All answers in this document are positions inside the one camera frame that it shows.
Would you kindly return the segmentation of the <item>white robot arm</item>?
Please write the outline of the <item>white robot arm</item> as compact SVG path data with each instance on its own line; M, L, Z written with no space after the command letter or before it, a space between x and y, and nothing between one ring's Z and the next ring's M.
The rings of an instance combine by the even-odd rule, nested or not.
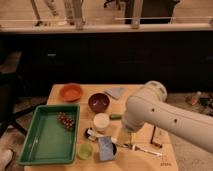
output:
M158 81L135 90L125 103L123 129L136 133L149 123L213 153L213 117L169 105L166 98L167 90Z

